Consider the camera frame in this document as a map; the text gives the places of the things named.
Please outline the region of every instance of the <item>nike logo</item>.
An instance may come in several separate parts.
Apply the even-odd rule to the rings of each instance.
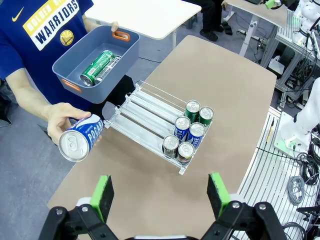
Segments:
[[[17,16],[12,17],[12,22],[17,21],[18,17],[20,16],[20,14],[21,14],[21,12],[22,12],[22,10],[23,10],[24,8],[25,8],[25,7],[23,7],[23,8],[20,10],[20,12],[18,13],[18,15],[17,15]]]

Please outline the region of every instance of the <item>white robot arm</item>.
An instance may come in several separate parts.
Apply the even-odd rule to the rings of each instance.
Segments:
[[[311,0],[311,2],[304,2],[304,0],[301,0],[299,6],[300,8],[297,7],[294,14],[300,15],[302,24],[299,31],[293,33],[293,42],[300,46],[304,46],[307,41],[307,34],[310,34],[310,29],[319,21],[320,0]],[[307,48],[312,50],[311,41],[308,41]]]
[[[293,152],[292,157],[294,155],[297,156],[298,153],[308,152],[311,142],[311,131],[319,122],[320,77],[314,81],[308,102],[302,111],[279,128],[285,147]]]

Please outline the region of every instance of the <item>green can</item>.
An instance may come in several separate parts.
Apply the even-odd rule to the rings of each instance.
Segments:
[[[184,115],[190,119],[191,124],[195,123],[199,117],[200,103],[190,100],[185,105]]]
[[[105,50],[103,53],[98,56],[93,63],[88,66],[83,73],[80,75],[81,81],[91,87],[95,84],[95,77],[104,69],[108,63],[110,63],[115,58],[115,55],[112,51]]]
[[[204,106],[199,111],[198,122],[203,124],[207,129],[214,118],[214,110],[211,107]]]

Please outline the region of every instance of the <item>gray plastic bin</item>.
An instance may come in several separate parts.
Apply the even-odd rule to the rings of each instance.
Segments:
[[[112,33],[111,26],[99,26],[66,51],[53,64],[52,71],[65,89],[99,104],[139,58],[139,38],[132,31],[119,29]],[[99,84],[86,86],[80,80],[81,73],[105,50],[122,58]]]

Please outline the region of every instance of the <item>black pants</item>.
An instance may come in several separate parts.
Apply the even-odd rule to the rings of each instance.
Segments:
[[[185,0],[186,2],[201,6],[203,31],[209,32],[221,24],[222,0]]]
[[[110,102],[116,106],[122,105],[126,100],[126,94],[132,93],[134,90],[135,86],[132,78],[124,75],[109,96],[107,96],[102,103],[92,104],[88,111],[92,114],[98,115],[102,120],[104,120],[104,117],[102,116],[102,109],[104,108],[106,102]]]

